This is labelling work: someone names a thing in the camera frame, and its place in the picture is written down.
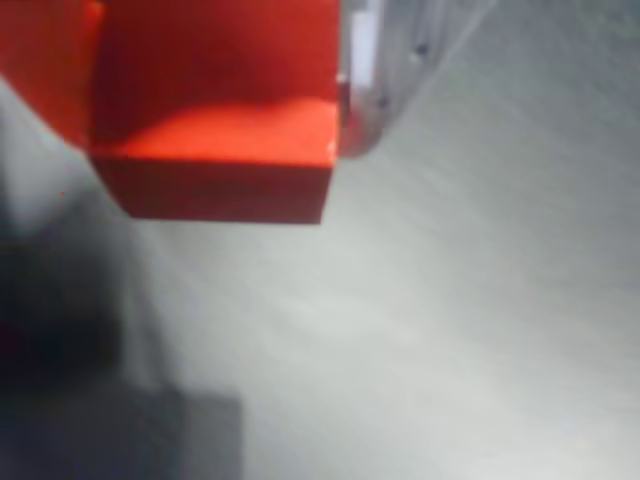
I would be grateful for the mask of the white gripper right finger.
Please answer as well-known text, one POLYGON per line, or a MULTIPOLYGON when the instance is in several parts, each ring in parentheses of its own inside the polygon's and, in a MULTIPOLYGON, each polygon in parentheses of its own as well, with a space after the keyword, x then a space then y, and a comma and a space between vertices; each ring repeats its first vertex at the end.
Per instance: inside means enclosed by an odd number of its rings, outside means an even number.
POLYGON ((338 155, 371 151, 493 7, 491 1, 343 1, 338 155))

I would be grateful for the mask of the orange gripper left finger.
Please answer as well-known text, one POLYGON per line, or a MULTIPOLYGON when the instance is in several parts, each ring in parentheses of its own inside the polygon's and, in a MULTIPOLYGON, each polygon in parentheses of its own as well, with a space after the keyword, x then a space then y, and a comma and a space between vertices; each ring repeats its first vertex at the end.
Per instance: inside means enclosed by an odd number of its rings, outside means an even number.
POLYGON ((3 1, 1 76, 71 145, 88 144, 101 1, 3 1))

